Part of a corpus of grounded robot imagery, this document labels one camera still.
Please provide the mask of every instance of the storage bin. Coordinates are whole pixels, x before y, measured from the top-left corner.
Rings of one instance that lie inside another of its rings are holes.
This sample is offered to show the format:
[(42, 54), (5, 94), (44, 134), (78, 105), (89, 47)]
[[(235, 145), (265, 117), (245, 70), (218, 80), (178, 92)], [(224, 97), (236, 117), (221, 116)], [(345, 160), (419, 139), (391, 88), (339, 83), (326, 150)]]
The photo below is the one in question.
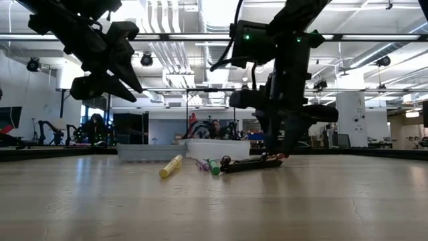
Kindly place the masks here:
[(221, 159), (225, 155), (233, 160), (249, 157), (249, 141), (186, 139), (180, 140), (179, 144), (187, 145), (186, 157), (196, 159)]
[(177, 155), (186, 156), (187, 145), (123, 145), (118, 144), (121, 161), (170, 161)]

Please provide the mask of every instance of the green marker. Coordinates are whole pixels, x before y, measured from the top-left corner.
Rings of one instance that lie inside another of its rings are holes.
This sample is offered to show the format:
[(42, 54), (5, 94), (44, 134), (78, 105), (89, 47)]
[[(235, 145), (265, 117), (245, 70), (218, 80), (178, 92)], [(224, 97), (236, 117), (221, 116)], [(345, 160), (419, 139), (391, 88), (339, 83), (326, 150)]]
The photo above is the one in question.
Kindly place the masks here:
[(212, 175), (219, 175), (220, 174), (220, 168), (217, 165), (217, 162), (212, 159), (207, 159), (207, 162), (209, 164), (209, 168), (211, 170)]

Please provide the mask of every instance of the yellow marker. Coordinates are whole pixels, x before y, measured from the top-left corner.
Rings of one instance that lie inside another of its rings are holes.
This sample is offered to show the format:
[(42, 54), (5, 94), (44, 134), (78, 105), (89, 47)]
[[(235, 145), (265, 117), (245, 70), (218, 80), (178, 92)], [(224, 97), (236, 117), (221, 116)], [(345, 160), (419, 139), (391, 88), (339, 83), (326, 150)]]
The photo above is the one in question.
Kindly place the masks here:
[(171, 159), (171, 161), (162, 170), (159, 171), (159, 175), (162, 178), (167, 178), (176, 168), (181, 167), (183, 156), (178, 155)]

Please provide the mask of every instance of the purple marker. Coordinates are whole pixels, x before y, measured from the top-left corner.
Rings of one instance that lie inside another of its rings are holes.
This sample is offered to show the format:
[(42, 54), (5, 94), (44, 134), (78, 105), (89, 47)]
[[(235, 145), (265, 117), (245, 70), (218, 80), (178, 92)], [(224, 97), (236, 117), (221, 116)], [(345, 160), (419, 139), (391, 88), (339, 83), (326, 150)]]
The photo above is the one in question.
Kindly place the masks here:
[(209, 165), (206, 161), (196, 159), (196, 162), (200, 170), (209, 171)]

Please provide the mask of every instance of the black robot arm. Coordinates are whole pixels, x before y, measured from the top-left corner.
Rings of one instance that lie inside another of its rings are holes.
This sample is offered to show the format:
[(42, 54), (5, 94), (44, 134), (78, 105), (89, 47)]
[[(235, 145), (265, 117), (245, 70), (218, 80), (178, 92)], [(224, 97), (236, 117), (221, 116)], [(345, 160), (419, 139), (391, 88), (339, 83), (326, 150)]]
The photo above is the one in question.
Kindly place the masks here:
[(232, 93), (229, 104), (235, 108), (252, 107), (265, 133), (268, 152), (275, 151), (278, 132), (284, 129), (283, 154), (289, 155), (293, 146), (308, 128), (317, 123), (336, 122), (338, 111), (331, 106), (305, 106), (306, 81), (310, 49), (317, 48), (325, 39), (316, 30), (306, 33), (308, 26), (331, 0), (288, 0), (285, 7), (269, 24), (235, 21), (231, 25), (232, 58), (222, 58), (216, 67), (231, 63), (245, 68), (247, 62), (266, 64), (274, 59), (274, 70), (266, 85), (256, 90), (255, 68), (252, 68), (253, 90), (244, 89)]
[(52, 32), (74, 54), (89, 76), (73, 81), (70, 94), (76, 100), (90, 99), (103, 92), (135, 102), (135, 96), (119, 80), (141, 93), (142, 87), (131, 65), (134, 53), (128, 39), (139, 28), (130, 21), (112, 23), (107, 33), (97, 20), (106, 11), (117, 11), (120, 0), (17, 0), (30, 10), (29, 28), (40, 35)]
[(67, 125), (67, 139), (66, 139), (66, 146), (68, 147), (70, 145), (70, 141), (72, 140), (70, 129), (73, 128), (74, 132), (78, 132), (78, 129), (74, 125)]

